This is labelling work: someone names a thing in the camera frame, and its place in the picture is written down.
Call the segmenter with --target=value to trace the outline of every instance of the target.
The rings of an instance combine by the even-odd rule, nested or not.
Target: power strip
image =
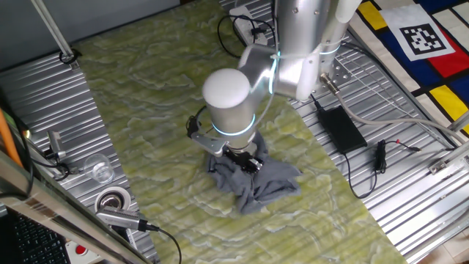
[[[229,14],[230,15],[245,15],[248,18],[252,18],[252,15],[250,14],[249,10],[244,6],[233,8],[232,10],[229,11]],[[258,24],[256,22],[253,22],[253,23],[254,23],[255,28],[258,27]],[[251,29],[253,29],[253,27],[250,21],[238,18],[234,22],[234,27],[240,33],[246,45],[250,45],[253,43],[254,36],[251,33]],[[259,33],[257,35],[256,44],[267,45],[267,38],[265,38],[264,33]]]

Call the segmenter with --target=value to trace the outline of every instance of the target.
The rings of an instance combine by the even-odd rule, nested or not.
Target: red button
[[[76,252],[76,254],[78,254],[78,255],[86,254],[87,251],[88,251],[88,249],[86,249],[86,247],[80,246],[80,245],[78,245],[78,246],[76,247],[76,249],[75,249],[75,252]]]

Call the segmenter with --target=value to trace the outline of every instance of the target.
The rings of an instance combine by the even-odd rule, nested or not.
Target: keyboard
[[[70,264],[62,236],[25,216],[10,216],[24,264]]]

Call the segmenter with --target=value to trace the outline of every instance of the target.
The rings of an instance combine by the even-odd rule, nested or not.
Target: red patch
[[[448,40],[455,52],[452,54],[429,58],[428,60],[432,63],[433,67],[437,69],[441,76],[446,78],[462,70],[468,69],[469,56],[461,50],[461,48],[454,43],[454,41],[443,30],[441,30],[441,32],[445,35],[445,38]]]

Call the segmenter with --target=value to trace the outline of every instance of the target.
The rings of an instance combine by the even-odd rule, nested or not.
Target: yellow patch
[[[358,7],[358,10],[361,12],[362,16],[365,17],[366,21],[372,25],[374,30],[388,26],[381,16],[380,11],[378,11],[370,1],[362,3]]]
[[[446,85],[434,88],[430,93],[453,120],[460,118],[468,110],[467,106],[461,101],[461,99],[459,99]],[[464,131],[469,133],[469,125],[465,126]]]

